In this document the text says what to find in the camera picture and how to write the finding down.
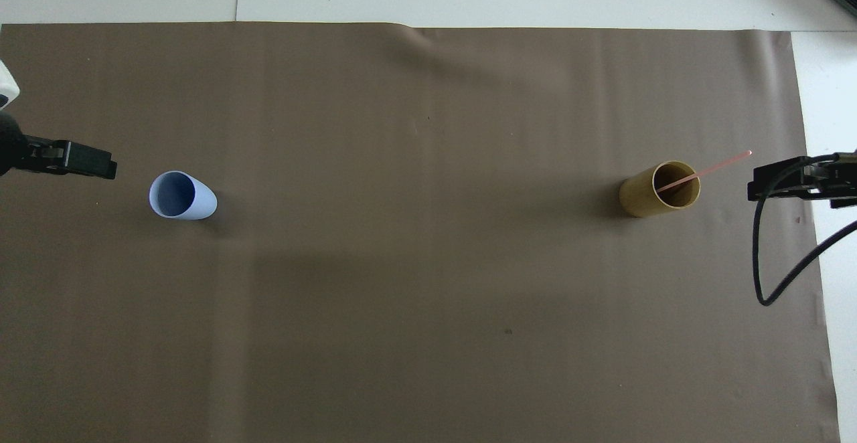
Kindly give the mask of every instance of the brown paper backdrop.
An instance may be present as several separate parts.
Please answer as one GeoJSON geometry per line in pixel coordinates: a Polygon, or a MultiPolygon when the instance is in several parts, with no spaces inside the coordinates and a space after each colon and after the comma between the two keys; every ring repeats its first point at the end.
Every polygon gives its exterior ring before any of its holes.
{"type": "MultiPolygon", "coordinates": [[[[834,441],[820,276],[753,296],[756,165],[805,153],[789,34],[4,25],[2,441],[834,441]],[[692,208],[623,217],[668,159],[692,208]],[[181,169],[220,208],[171,221],[181,169]]],[[[768,289],[811,248],[769,204],[768,289]]]]}

